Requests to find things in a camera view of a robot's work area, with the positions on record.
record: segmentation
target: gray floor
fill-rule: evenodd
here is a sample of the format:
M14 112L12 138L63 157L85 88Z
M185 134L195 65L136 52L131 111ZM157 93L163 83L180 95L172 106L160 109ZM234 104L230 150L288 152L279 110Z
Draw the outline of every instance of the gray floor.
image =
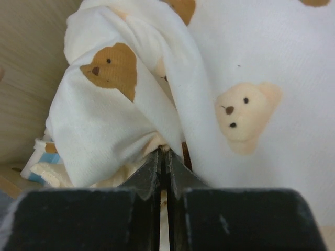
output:
M8 205L13 201L11 197L0 191L0 224L7 212Z

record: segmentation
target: brown nose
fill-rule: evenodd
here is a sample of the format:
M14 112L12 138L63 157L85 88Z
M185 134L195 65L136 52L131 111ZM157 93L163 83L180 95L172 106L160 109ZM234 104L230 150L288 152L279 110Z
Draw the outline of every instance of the brown nose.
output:
M233 111L234 111L234 107L233 106L228 106L226 108L226 114L228 114L228 115L231 115Z
M96 66L92 69L92 73L96 76L99 76L99 70L100 70L100 68Z

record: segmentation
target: blanket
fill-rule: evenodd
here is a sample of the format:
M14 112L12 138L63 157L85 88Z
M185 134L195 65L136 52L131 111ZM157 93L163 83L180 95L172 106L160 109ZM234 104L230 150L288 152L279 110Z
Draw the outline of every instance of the blanket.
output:
M334 1L84 0L46 127L91 186L157 147L214 187L298 190L335 224Z

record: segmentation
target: white blanket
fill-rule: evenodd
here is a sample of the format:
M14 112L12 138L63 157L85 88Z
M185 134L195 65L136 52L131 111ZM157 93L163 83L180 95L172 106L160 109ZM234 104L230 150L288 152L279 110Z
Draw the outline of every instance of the white blanket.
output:
M167 2L84 0L68 19L47 128L73 185L186 141L210 185L291 187L335 224L335 3Z

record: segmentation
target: black object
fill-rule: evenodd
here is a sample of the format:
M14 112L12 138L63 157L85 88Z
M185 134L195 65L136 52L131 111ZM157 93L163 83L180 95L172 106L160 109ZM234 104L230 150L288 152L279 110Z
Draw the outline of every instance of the black object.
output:
M161 150L115 189L27 193L0 242L10 251L158 251L163 189L172 251L326 250L297 192L211 189L172 151Z

